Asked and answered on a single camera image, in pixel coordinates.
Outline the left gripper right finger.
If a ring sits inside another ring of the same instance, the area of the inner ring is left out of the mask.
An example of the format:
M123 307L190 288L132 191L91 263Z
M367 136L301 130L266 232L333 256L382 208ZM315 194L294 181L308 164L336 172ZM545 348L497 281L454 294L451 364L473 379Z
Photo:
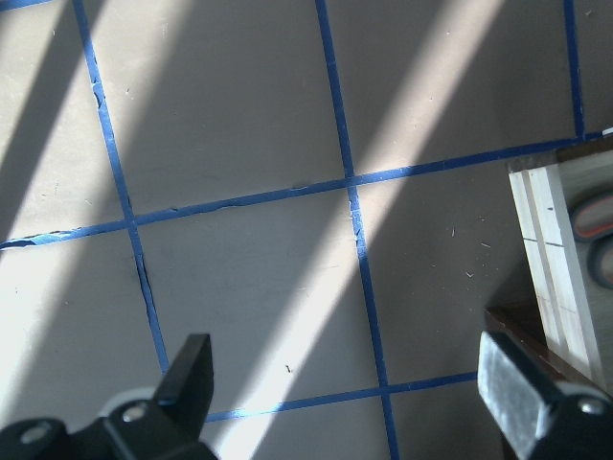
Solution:
M477 383L517 458L612 457L612 399L591 385L555 380L508 334L481 334Z

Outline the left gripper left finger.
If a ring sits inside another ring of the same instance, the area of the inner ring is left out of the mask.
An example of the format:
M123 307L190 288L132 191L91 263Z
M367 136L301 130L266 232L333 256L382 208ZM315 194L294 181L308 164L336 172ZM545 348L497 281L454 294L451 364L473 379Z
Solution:
M148 399L124 402L103 421L117 459L212 459L199 440L214 394L211 338L187 337Z

